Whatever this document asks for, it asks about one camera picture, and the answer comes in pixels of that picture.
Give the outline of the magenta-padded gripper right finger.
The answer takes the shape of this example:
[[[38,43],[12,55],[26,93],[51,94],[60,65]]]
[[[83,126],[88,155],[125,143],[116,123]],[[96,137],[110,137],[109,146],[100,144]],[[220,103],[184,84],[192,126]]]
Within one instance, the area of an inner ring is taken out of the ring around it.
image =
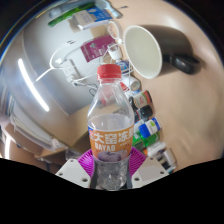
[[[146,157],[136,148],[131,150],[128,168],[127,187],[129,189],[141,188],[168,176],[168,172],[156,158]]]

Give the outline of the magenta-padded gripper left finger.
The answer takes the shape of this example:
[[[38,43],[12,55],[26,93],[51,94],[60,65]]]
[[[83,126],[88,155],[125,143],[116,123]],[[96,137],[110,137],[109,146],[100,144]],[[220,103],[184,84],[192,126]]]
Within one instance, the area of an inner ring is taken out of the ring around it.
[[[69,159],[56,173],[56,176],[83,188],[89,188],[94,175],[94,169],[95,165],[92,151],[88,150],[78,159]]]

